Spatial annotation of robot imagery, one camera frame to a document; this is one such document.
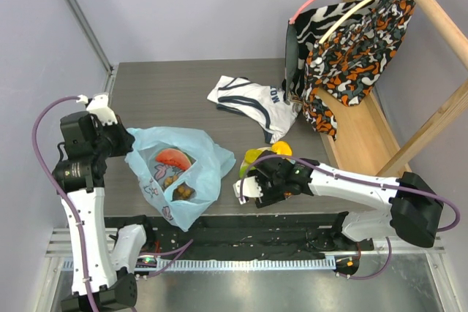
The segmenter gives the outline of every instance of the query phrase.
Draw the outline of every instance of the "wood grain surface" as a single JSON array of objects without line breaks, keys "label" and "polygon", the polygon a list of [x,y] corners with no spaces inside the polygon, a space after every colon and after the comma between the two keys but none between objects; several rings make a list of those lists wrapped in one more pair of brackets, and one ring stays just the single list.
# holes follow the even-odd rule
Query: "wood grain surface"
[{"label": "wood grain surface", "polygon": [[[365,210],[365,206],[328,197],[300,195],[258,210],[253,203],[239,205],[233,183],[245,152],[265,144],[263,132],[250,118],[218,111],[206,99],[221,75],[247,77],[263,85],[278,85],[284,75],[284,59],[171,61],[120,64],[113,90],[112,108],[125,127],[178,126],[205,130],[236,157],[233,170],[222,180],[219,199],[206,215],[262,213],[335,213]],[[320,135],[302,115],[284,138],[295,156],[328,162]],[[144,199],[136,176],[124,158],[108,159],[105,175],[106,216],[159,213]]]}]

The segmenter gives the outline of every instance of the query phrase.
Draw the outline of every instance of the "zebra print garment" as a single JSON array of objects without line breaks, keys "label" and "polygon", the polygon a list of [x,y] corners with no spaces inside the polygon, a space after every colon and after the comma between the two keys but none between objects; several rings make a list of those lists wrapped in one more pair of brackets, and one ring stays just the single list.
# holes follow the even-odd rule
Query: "zebra print garment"
[{"label": "zebra print garment", "polygon": [[[373,0],[362,9],[359,9],[339,27],[345,27],[358,22],[363,15],[369,14],[379,0]],[[359,1],[351,1],[319,7],[301,13],[293,25],[288,26],[286,39],[286,77],[282,82],[285,91],[284,98],[289,97],[292,101],[300,101],[303,93],[304,63],[314,43],[319,40],[326,31]]]}]

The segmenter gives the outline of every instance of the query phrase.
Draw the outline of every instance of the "gray floor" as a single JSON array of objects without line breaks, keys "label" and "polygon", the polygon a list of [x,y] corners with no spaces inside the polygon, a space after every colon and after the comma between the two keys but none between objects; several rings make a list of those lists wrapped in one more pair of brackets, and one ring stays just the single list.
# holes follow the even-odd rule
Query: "gray floor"
[{"label": "gray floor", "polygon": [[[206,97],[221,75],[247,77],[263,85],[278,85],[284,74],[284,60],[173,61],[164,63],[120,64],[113,89],[112,108],[125,127],[178,126],[205,130],[237,159],[222,181],[222,192],[206,215],[244,213],[334,213],[363,210],[364,206],[326,197],[294,197],[257,210],[251,203],[240,206],[232,184],[250,148],[267,146],[260,126],[253,120],[218,111]],[[284,138],[295,156],[327,162],[318,133],[301,116]],[[143,198],[137,178],[123,158],[109,159],[105,176],[106,216],[133,216],[159,213]]]},{"label": "gray floor", "polygon": [[[361,258],[358,275],[378,270],[383,255]],[[63,272],[52,312],[69,295],[72,272]],[[394,255],[369,281],[347,281],[323,271],[165,273],[138,282],[138,312],[361,312],[443,311],[425,255]]]}]

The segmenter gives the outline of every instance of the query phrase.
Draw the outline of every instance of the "beige hanger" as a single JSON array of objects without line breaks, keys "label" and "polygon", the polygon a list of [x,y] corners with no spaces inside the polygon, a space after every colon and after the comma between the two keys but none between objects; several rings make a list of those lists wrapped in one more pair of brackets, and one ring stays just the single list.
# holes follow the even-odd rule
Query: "beige hanger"
[{"label": "beige hanger", "polygon": [[348,11],[345,15],[343,15],[342,18],[340,18],[338,21],[336,21],[336,23],[330,27],[330,29],[328,29],[327,33],[325,33],[323,35],[322,38],[320,38],[320,41],[319,43],[320,44],[323,44],[325,42],[325,40],[327,40],[329,38],[329,36],[334,32],[336,31],[336,29],[338,27],[340,27],[340,25],[346,21],[348,18],[351,17],[352,14],[354,14],[356,11],[358,11],[360,8],[362,7],[365,7],[368,3],[370,3],[371,1],[373,0],[363,0],[361,3],[357,4],[356,6],[354,6],[350,11]]}]

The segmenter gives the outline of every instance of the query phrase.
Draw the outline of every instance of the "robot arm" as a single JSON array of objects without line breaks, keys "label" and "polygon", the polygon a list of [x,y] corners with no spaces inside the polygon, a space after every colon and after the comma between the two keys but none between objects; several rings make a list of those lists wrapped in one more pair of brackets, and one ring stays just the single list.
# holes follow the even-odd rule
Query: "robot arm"
[{"label": "robot arm", "polygon": [[60,121],[67,160],[62,157],[53,177],[67,193],[80,214],[86,242],[80,240],[69,206],[64,206],[72,242],[74,273],[72,295],[61,302],[63,312],[91,311],[83,280],[80,247],[86,245],[91,290],[102,311],[134,307],[137,301],[133,275],[137,258],[151,249],[156,238],[145,216],[132,217],[119,229],[112,253],[107,249],[104,225],[104,174],[108,157],[124,156],[135,141],[120,118],[108,107],[107,94],[93,99],[81,96],[86,111],[65,116]]},{"label": "robot arm", "polygon": [[[260,155],[273,154],[265,151]],[[379,178],[336,170],[318,161],[308,163],[329,171],[318,172],[286,159],[268,159],[256,165],[248,174],[244,184],[244,196],[254,198],[258,208],[289,199],[292,195],[338,197],[374,208],[365,213],[342,213],[335,228],[340,234],[354,242],[373,237],[398,235],[416,246],[430,248],[434,245],[443,204],[428,197],[418,196],[401,190],[379,189],[365,185],[365,182],[405,186],[434,193],[416,174],[405,172],[401,178]],[[332,176],[335,172],[354,178],[361,183],[351,183]],[[241,203],[240,181],[234,184],[236,196]]]}]

